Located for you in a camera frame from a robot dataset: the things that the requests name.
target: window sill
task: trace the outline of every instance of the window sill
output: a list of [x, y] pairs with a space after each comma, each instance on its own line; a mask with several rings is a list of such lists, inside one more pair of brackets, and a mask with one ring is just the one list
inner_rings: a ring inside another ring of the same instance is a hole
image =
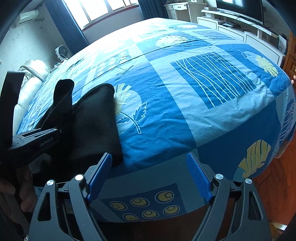
[[109, 17], [112, 17], [112, 16], [114, 16], [114, 15], [116, 15], [116, 14], [118, 14], [118, 13], [121, 13], [121, 12], [124, 12], [124, 11], [127, 11], [127, 10], [130, 10], [130, 9], [133, 9], [133, 8], [136, 8], [136, 7], [139, 7], [139, 5], [138, 5], [138, 4], [131, 5], [131, 6], [128, 6], [128, 7], [123, 8], [123, 9], [116, 10], [116, 11], [114, 11], [114, 12], [112, 12], [112, 13], [108, 13], [108, 14], [106, 14], [106, 15], [103, 15], [103, 16], [101, 16], [101, 17], [99, 17], [99, 18], [93, 20], [93, 21], [90, 22], [89, 24], [87, 24], [87, 25], [83, 28], [82, 31], [85, 31], [85, 30], [89, 29], [90, 27], [94, 26], [95, 24], [97, 24], [97, 23], [99, 23], [99, 22], [101, 22], [101, 21], [103, 21], [103, 20], [105, 20], [105, 19], [107, 19], [107, 18], [109, 18]]

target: air conditioner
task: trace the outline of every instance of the air conditioner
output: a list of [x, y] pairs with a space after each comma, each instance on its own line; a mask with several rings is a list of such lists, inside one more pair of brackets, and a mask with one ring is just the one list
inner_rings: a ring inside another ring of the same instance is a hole
[[57, 58], [60, 62], [62, 62], [65, 58], [70, 58], [70, 55], [68, 54], [68, 50], [64, 45], [61, 45], [55, 49]]
[[15, 20], [15, 27], [34, 21], [38, 14], [38, 10], [21, 13]]

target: window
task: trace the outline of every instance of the window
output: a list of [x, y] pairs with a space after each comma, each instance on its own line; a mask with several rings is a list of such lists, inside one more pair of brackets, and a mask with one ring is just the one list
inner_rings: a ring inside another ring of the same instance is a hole
[[137, 5], [138, 0], [64, 0], [81, 29], [103, 16]]

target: blue bedspread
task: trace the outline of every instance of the blue bedspread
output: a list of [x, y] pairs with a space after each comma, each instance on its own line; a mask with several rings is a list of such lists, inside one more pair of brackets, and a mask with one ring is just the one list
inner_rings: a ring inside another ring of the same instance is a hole
[[73, 103], [101, 83], [115, 88], [124, 162], [92, 204], [101, 221], [196, 210], [205, 201], [186, 167], [189, 151], [241, 181], [259, 175], [295, 130], [288, 76], [246, 43], [194, 23], [155, 18], [94, 42], [48, 76], [19, 133], [34, 128], [68, 78]]

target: blue curtain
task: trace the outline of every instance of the blue curtain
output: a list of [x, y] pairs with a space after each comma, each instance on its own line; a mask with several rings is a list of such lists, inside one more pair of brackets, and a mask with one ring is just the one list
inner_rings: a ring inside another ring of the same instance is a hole
[[89, 45], [89, 42], [63, 0], [45, 0], [45, 5], [73, 55]]
[[139, 0], [139, 6], [144, 19], [168, 18], [164, 4], [165, 0]]

